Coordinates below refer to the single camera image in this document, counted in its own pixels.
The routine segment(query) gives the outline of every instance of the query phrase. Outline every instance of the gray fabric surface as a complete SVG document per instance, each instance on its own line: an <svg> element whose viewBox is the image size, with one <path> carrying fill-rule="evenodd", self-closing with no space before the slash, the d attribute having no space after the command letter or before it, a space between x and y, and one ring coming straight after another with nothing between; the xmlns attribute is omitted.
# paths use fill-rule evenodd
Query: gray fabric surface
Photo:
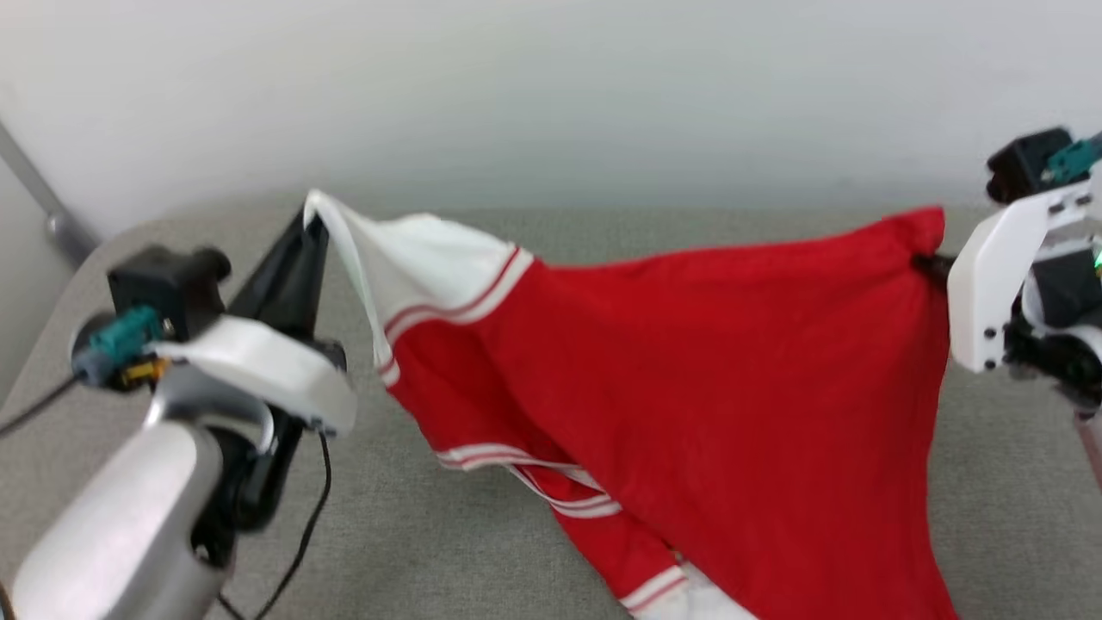
<svg viewBox="0 0 1102 620"><path fill-rule="evenodd" d="M26 405L67 370L69 337L109 305L104 271L148 242L223 248L228 293L291 209L162 221L123 235L82 268L7 403ZM984 211L954 211L959 247ZM391 214L376 213L380 217ZM822 236L879 214L823 210L495 210L451 214L551 261L594 262L690 246ZM350 438L332 445L329 508L302 570L271 618L622 619L627 616L573 550L541 501L503 471L442 470L417 426L370 371L370 335L331 255L321 336L349 352L360 402ZM43 307L43 313L50 308ZM145 396L79 390L0 445L0 579L142 418ZM283 508L242 540L229 597L251 614L276 586L321 490L317 444L304 439ZM1070 414L1041 384L950 368L930 466L936 553L962 618L1102 617L1102 494ZM214 611L212 618L224 618Z"/></svg>

